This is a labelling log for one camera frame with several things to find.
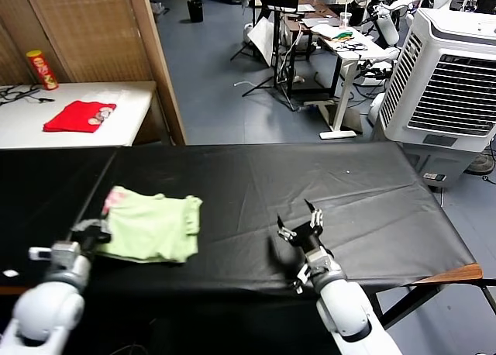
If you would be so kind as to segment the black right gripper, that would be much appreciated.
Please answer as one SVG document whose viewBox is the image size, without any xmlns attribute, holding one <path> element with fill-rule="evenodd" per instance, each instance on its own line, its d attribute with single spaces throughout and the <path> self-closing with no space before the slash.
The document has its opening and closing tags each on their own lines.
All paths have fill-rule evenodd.
<svg viewBox="0 0 496 355">
<path fill-rule="evenodd" d="M 301 247 L 303 251 L 317 250 L 323 246 L 319 237 L 323 232 L 323 213 L 317 209 L 310 201 L 305 199 L 305 204 L 311 213 L 310 222 L 305 222 L 295 229 L 288 229 L 281 217 L 277 216 L 277 234 L 284 240 L 290 240 L 289 243 L 294 247 Z"/>
</svg>

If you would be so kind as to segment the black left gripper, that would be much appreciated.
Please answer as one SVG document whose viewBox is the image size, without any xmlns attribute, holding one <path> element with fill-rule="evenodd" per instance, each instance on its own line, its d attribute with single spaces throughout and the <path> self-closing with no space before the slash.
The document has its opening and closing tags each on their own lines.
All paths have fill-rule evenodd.
<svg viewBox="0 0 496 355">
<path fill-rule="evenodd" d="M 109 243 L 112 231 L 107 217 L 83 219 L 72 226 L 73 241 L 80 245 L 82 253 L 93 253 L 101 244 Z"/>
</svg>

